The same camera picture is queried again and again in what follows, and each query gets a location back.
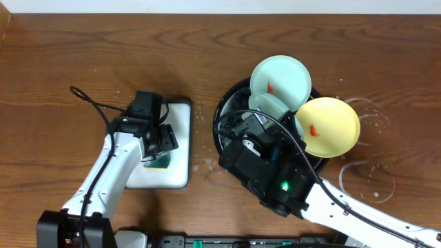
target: yellow plate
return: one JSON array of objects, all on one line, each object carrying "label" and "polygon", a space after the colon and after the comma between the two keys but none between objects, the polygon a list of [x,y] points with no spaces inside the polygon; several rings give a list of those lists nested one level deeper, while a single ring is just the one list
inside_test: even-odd
[{"label": "yellow plate", "polygon": [[344,101],[320,97],[305,103],[296,114],[305,133],[306,152],[322,158],[349,151],[360,135],[360,120]]}]

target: wooden table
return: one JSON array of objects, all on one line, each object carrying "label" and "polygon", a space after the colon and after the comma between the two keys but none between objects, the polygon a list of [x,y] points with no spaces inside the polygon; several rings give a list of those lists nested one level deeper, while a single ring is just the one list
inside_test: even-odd
[{"label": "wooden table", "polygon": [[137,90],[188,96],[200,119],[188,186],[124,191],[115,229],[332,236],[261,207],[231,175],[209,173],[211,160],[218,166],[211,127],[219,99],[275,54],[302,61],[316,89],[352,99],[361,118],[360,142],[370,145],[332,159],[321,176],[339,186],[344,165],[366,161],[344,167],[349,194],[441,229],[440,23],[437,16],[12,15],[0,51],[0,246],[35,247],[41,213],[61,208],[101,151],[104,122],[69,85],[119,106]]}]

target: green light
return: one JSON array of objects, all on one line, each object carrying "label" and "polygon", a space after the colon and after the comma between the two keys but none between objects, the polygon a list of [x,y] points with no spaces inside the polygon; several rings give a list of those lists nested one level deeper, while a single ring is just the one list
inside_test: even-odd
[{"label": "green light", "polygon": [[288,188],[289,188],[288,182],[283,182],[281,187],[282,187],[283,191],[288,191]]}]

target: white wall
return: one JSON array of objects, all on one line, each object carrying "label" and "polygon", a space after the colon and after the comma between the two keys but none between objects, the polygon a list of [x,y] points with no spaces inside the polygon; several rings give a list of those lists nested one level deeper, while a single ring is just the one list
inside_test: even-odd
[{"label": "white wall", "polygon": [[441,14],[441,0],[0,0],[11,13]]}]

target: red object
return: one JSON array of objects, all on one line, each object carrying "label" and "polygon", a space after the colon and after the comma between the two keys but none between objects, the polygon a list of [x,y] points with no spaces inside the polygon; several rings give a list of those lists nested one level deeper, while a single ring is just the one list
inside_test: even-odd
[{"label": "red object", "polygon": [[320,136],[319,134],[317,134],[317,130],[316,130],[316,127],[314,127],[314,124],[309,125],[309,133],[313,137],[319,137]]},{"label": "red object", "polygon": [[273,85],[271,85],[271,81],[268,80],[267,92],[273,94],[273,91],[274,91]]}]

